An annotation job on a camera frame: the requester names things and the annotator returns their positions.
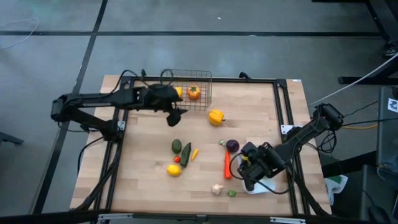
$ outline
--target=white sticker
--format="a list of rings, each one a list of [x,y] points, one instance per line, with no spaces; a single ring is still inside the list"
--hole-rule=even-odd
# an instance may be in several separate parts
[[[398,113],[398,101],[397,100],[393,100],[391,98],[388,98],[388,107],[387,109]]]

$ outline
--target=white cable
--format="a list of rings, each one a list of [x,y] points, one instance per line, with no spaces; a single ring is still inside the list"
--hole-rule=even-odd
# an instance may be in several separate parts
[[[18,41],[18,42],[16,42],[16,43],[13,43],[13,44],[11,44],[11,45],[8,45],[8,46],[5,46],[5,47],[0,47],[0,50],[13,47],[13,46],[15,46],[15,45],[17,45],[17,44],[20,44],[20,43],[22,43],[23,41],[27,40],[27,39],[33,34],[33,32],[35,32],[36,29],[39,27],[40,21],[39,21],[38,18],[31,18],[31,19],[24,19],[24,20],[22,20],[22,21],[12,21],[12,22],[8,22],[8,23],[6,23],[6,24],[0,26],[0,27],[5,27],[5,26],[8,25],[8,24],[15,24],[15,23],[21,23],[21,22],[27,22],[27,21],[37,21],[37,25],[36,25],[35,29],[33,29],[32,32],[30,32],[30,34],[29,34],[27,37],[25,37],[24,39],[22,39],[22,40],[20,40],[20,41]]]
[[[394,55],[394,56],[393,56],[392,58],[390,58],[388,61],[386,61],[386,62],[384,62],[382,65],[378,66],[377,69],[371,71],[369,74],[365,75],[364,77],[360,78],[359,80],[356,80],[355,82],[349,84],[348,86],[345,86],[345,87],[343,87],[343,88],[341,88],[341,89],[335,91],[334,93],[329,94],[329,95],[323,97],[323,98],[320,99],[320,100],[317,100],[317,101],[315,101],[315,102],[313,102],[313,103],[310,103],[309,106],[314,105],[315,103],[318,103],[318,102],[320,102],[320,101],[322,101],[322,100],[324,100],[324,99],[326,99],[326,98],[329,98],[329,97],[333,96],[334,94],[337,94],[337,93],[339,93],[339,92],[341,92],[341,91],[343,91],[343,90],[345,90],[345,89],[347,89],[347,88],[349,88],[349,87],[351,87],[351,86],[357,84],[358,82],[362,81],[364,78],[366,78],[366,77],[368,77],[368,76],[370,76],[370,75],[373,75],[374,73],[378,72],[383,66],[385,66],[386,64],[388,64],[390,61],[392,61],[392,60],[393,60],[394,58],[396,58],[397,56],[398,56],[398,54]]]

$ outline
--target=black table leg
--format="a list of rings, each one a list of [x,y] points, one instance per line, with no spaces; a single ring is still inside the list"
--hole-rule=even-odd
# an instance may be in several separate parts
[[[0,132],[0,144],[3,141],[12,142],[14,144],[22,144],[24,142],[23,140],[21,140],[19,138],[15,138],[14,136],[11,136],[9,134]]]
[[[376,151],[322,166],[323,177],[327,178],[359,171],[363,165],[376,167]]]

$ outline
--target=red onion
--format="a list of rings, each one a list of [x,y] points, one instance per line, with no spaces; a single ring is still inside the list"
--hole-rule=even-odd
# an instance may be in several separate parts
[[[226,148],[229,152],[238,152],[239,151],[239,143],[237,140],[228,140],[228,142],[226,142]]]

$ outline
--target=garlic bulb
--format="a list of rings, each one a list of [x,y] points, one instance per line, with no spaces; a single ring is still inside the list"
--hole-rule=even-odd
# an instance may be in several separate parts
[[[211,187],[211,193],[215,195],[219,195],[221,191],[223,190],[224,186],[215,184]]]

